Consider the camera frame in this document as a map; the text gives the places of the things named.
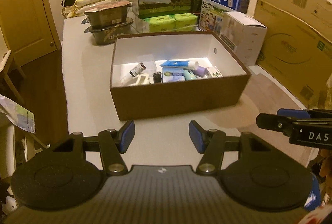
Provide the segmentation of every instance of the wooden door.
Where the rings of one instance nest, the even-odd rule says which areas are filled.
[[[43,0],[0,0],[0,26],[18,65],[56,50]]]

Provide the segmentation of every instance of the patterned cloth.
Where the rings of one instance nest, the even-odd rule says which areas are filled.
[[[3,95],[0,95],[0,112],[15,126],[35,133],[34,114]]]

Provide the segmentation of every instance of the ribbed gray surface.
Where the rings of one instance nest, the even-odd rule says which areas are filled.
[[[294,224],[305,214],[302,208],[281,213],[246,208],[191,166],[134,166],[125,176],[108,178],[85,204],[56,212],[22,206],[5,224]]]

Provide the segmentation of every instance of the door frame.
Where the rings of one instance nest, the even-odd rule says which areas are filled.
[[[46,18],[47,21],[49,23],[49,28],[51,30],[51,34],[54,40],[54,44],[56,46],[57,50],[61,49],[61,42],[59,39],[59,35],[58,32],[56,31],[56,27],[55,27],[55,23],[53,20],[53,15],[52,15],[52,11],[51,11],[51,7],[49,5],[49,0],[43,0],[43,5],[44,5],[44,9],[45,9],[45,13],[46,13]]]

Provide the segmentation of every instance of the blue tube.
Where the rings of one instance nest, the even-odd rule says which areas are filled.
[[[191,69],[191,70],[197,70],[199,67],[197,61],[173,61],[173,60],[166,60],[160,66],[178,67],[178,68],[182,68],[182,69],[186,68],[186,69]]]

